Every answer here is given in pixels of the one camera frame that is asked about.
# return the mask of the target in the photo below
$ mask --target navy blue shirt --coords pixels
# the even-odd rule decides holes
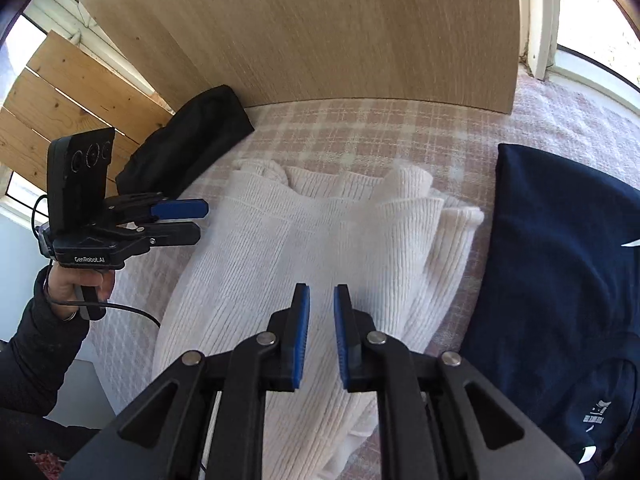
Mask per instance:
[[[580,465],[620,448],[638,411],[640,192],[501,144],[478,304],[461,353]]]

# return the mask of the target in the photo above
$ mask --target wooden plank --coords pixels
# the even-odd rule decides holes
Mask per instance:
[[[110,197],[110,196],[117,196],[118,194],[118,187],[116,186],[116,183],[113,180],[107,180],[107,191],[104,194],[105,197]]]
[[[509,112],[518,0],[81,0],[174,109],[401,98]]]
[[[28,67],[140,144],[171,118],[167,110],[55,32],[47,35]]]
[[[47,190],[48,148],[47,139],[0,108],[0,162],[44,191]]]
[[[18,76],[4,107],[48,140],[107,126],[29,70]],[[108,177],[114,180],[137,148],[133,140],[116,133]]]
[[[11,180],[11,174],[14,172],[8,166],[0,163],[0,196],[6,195],[6,190],[9,187],[9,182]]]

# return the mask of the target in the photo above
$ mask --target finger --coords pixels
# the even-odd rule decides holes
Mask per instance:
[[[102,275],[102,284],[98,289],[98,298],[100,301],[107,301],[111,297],[115,283],[116,273],[114,270],[109,270]]]
[[[82,286],[98,286],[102,285],[102,275],[97,270],[91,269],[71,269],[74,271],[73,276],[69,276],[72,285]]]

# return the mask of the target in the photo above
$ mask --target hand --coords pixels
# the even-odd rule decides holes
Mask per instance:
[[[65,303],[79,301],[74,290],[75,285],[95,286],[98,289],[98,300],[107,301],[111,297],[115,283],[116,273],[114,270],[101,274],[97,270],[67,269],[61,267],[58,262],[54,262],[49,273],[47,288],[53,301]],[[78,310],[78,307],[53,303],[51,309],[60,319],[68,319]]]

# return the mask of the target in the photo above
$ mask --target bed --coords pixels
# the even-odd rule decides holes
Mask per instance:
[[[388,99],[335,99],[247,109],[255,132],[209,168],[183,195],[216,200],[237,158],[271,158],[313,171],[350,170],[382,176],[398,159],[419,164],[434,187],[485,213],[456,298],[426,351],[457,349],[473,313],[488,251],[497,145],[512,142],[576,160],[640,187],[640,121],[623,118],[558,84],[518,72],[510,116],[456,105]],[[206,230],[209,222],[199,222]],[[158,248],[131,258],[118,273],[112,301],[162,319],[193,248]],[[158,329],[148,320],[112,311],[90,339],[96,370],[119,412],[150,382]],[[377,434],[350,458],[341,479],[379,477]]]

